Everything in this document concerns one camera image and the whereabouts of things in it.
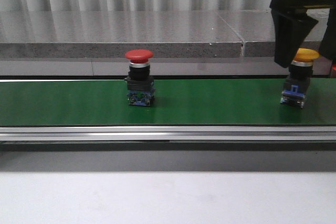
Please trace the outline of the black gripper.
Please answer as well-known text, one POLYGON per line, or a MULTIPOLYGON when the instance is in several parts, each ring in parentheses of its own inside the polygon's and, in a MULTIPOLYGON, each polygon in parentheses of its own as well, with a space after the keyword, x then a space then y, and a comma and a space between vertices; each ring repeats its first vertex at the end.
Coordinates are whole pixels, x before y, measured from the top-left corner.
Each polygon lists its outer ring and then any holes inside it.
POLYGON ((270 8, 275 27, 275 63, 283 68, 291 64, 301 44, 318 23, 307 15, 306 9, 323 8, 330 11, 319 53, 335 61, 335 0, 271 0, 270 8))

